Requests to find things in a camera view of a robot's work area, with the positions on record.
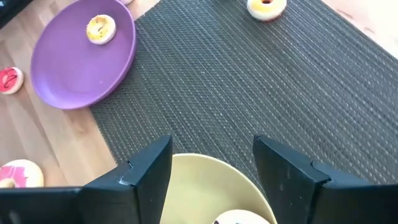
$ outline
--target glazed donut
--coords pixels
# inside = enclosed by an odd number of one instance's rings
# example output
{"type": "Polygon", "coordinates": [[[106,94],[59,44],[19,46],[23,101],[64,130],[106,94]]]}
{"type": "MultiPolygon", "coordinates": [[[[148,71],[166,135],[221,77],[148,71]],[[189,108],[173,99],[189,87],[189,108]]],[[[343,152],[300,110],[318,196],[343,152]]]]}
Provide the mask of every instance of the glazed donut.
{"type": "Polygon", "coordinates": [[[108,15],[97,15],[87,24],[87,37],[93,44],[106,44],[116,33],[116,23],[108,15]]]}
{"type": "Polygon", "coordinates": [[[8,67],[0,71],[0,92],[5,95],[18,91],[24,83],[24,74],[16,67],[8,67]]]}
{"type": "Polygon", "coordinates": [[[248,0],[248,11],[260,21],[271,21],[282,14],[287,0],[248,0]]]}
{"type": "Polygon", "coordinates": [[[269,224],[261,216],[246,210],[230,210],[222,213],[213,224],[269,224]]]}
{"type": "Polygon", "coordinates": [[[38,165],[26,159],[8,162],[0,168],[0,188],[43,187],[44,177],[38,165]]]}

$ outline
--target purple plate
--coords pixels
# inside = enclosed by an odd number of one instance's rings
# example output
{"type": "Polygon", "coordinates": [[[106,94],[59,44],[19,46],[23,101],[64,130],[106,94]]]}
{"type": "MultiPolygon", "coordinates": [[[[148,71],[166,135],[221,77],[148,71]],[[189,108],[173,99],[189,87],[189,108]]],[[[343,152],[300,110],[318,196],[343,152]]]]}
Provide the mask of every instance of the purple plate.
{"type": "Polygon", "coordinates": [[[33,88],[60,109],[92,105],[108,96],[126,76],[136,50],[136,30],[128,9],[117,0],[79,0],[62,10],[37,41],[30,74],[33,88]],[[92,44],[86,25],[98,14],[116,22],[116,35],[92,44]]]}

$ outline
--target yellow bowl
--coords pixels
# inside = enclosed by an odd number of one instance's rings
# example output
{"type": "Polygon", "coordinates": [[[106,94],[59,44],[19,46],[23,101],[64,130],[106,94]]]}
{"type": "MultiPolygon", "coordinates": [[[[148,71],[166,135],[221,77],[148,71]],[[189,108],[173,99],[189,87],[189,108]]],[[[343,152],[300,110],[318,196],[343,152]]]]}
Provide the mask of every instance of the yellow bowl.
{"type": "Polygon", "coordinates": [[[201,154],[173,155],[160,224],[212,224],[218,215],[234,209],[277,223],[260,190],[231,165],[201,154]]]}

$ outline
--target gray woven rug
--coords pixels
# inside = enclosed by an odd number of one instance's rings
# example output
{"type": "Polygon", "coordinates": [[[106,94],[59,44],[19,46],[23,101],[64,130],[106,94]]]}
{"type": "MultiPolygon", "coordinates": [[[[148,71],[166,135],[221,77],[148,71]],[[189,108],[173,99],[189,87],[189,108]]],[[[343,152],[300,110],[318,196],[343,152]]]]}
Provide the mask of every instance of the gray woven rug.
{"type": "Polygon", "coordinates": [[[320,0],[255,21],[242,0],[162,0],[136,60],[92,107],[117,162],[163,134],[257,184],[253,135],[375,183],[398,178],[398,63],[320,0]]]}

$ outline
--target icing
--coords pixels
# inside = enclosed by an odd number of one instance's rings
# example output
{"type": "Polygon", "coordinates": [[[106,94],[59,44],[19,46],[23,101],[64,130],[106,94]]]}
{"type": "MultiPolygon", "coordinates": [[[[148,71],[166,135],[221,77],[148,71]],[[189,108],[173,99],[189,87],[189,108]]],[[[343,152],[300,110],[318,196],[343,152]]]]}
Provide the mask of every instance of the icing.
{"type": "Polygon", "coordinates": [[[0,168],[0,181],[13,179],[15,187],[26,187],[25,168],[17,166],[4,166],[0,168]]]}
{"type": "Polygon", "coordinates": [[[116,24],[112,17],[98,15],[87,24],[86,34],[93,44],[106,44],[116,33],[116,24]]]}
{"type": "Polygon", "coordinates": [[[273,1],[269,1],[270,3],[268,4],[264,4],[263,1],[261,0],[257,0],[257,1],[253,1],[251,3],[251,7],[259,12],[272,12],[273,10],[277,9],[278,7],[280,7],[280,5],[282,4],[282,1],[278,1],[278,0],[273,0],[273,1]]]}
{"type": "Polygon", "coordinates": [[[9,67],[0,71],[0,91],[9,91],[17,83],[17,71],[9,67]]]}

